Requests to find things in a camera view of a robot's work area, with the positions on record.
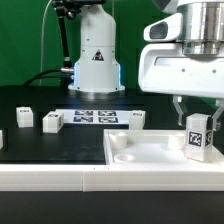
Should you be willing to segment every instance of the black-and-white pattern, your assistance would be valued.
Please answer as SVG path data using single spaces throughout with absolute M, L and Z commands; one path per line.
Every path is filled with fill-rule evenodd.
M 20 110 L 19 112 L 21 112 L 21 113 L 28 113 L 30 111 L 29 110 Z
M 74 117 L 73 122 L 92 123 L 93 122 L 93 117 Z
M 117 113 L 116 111 L 98 111 L 98 116 L 106 116 L 106 117 L 116 117 Z
M 194 145 L 201 147 L 202 146 L 202 134 L 197 132 L 189 132 L 189 145 Z
M 206 133 L 205 146 L 210 145 L 212 143 L 212 131 Z
M 49 114 L 48 117 L 58 117 L 59 115 L 57 114 Z
M 118 119 L 116 117 L 99 117 L 100 123 L 114 124 L 118 123 Z
M 76 110 L 75 115 L 77 116 L 93 116 L 92 110 Z

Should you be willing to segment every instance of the white block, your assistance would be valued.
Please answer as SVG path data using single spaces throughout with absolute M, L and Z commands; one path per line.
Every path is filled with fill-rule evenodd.
M 145 111 L 133 110 L 129 117 L 130 130 L 142 130 L 145 125 Z
M 33 127 L 33 112 L 30 107 L 17 107 L 16 118 L 19 128 Z
M 43 118 L 44 133 L 58 133 L 64 125 L 64 114 L 51 111 Z
M 187 117 L 185 156 L 201 162 L 210 162 L 213 131 L 208 128 L 209 115 L 193 114 Z
M 2 131 L 0 130 L 0 149 L 3 147 L 3 136 L 2 136 Z

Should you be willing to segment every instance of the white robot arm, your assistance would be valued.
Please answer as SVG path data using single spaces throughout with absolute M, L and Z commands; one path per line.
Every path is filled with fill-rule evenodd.
M 141 54 L 141 89 L 174 95 L 180 124 L 182 96 L 215 98 L 219 109 L 213 129 L 217 129 L 224 111 L 224 0 L 153 2 L 161 11 L 174 14 L 144 30 L 144 39 L 155 44 Z
M 106 0 L 53 0 L 61 28 L 64 73 L 74 73 L 69 85 L 72 95 L 88 99 L 107 99 L 123 95 L 120 65 L 115 59 L 116 23 L 101 4 Z M 68 52 L 64 16 L 81 15 L 81 55 L 72 68 Z

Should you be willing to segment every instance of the white plastic housing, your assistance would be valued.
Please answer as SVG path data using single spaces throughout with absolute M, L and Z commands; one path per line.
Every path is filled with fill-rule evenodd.
M 192 4 L 192 3 L 220 3 L 220 2 L 224 2 L 223 0 L 179 0 L 178 2 L 178 6 L 180 5 L 187 5 L 187 4 Z
M 166 8 L 163 10 L 163 12 L 170 14 L 176 13 L 178 2 L 179 0 L 171 0 L 170 3 L 166 6 Z
M 84 6 L 81 17 L 81 56 L 69 89 L 93 93 L 124 89 L 120 85 L 120 65 L 115 59 L 114 19 L 101 5 Z
M 161 20 L 159 22 L 156 22 L 148 27 L 145 28 L 144 30 L 144 39 L 149 42 L 167 42 L 171 40 L 176 40 L 182 31 L 182 21 L 183 21 L 183 16 L 181 13 L 176 13 L 164 20 Z M 164 39 L 151 39 L 149 33 L 151 32 L 152 27 L 156 26 L 157 24 L 160 24 L 162 22 L 167 23 L 168 26 L 168 33 L 166 38 Z
M 141 54 L 139 85 L 145 92 L 224 98 L 224 45 L 219 55 L 188 58 L 182 44 L 149 44 Z

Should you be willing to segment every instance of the marker sticker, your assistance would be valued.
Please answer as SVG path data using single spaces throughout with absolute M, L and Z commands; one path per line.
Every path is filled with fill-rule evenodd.
M 100 50 L 98 50 L 98 51 L 96 52 L 96 54 L 94 55 L 94 57 L 93 57 L 93 61 L 104 61 L 103 55 L 102 55 L 102 53 L 100 52 Z

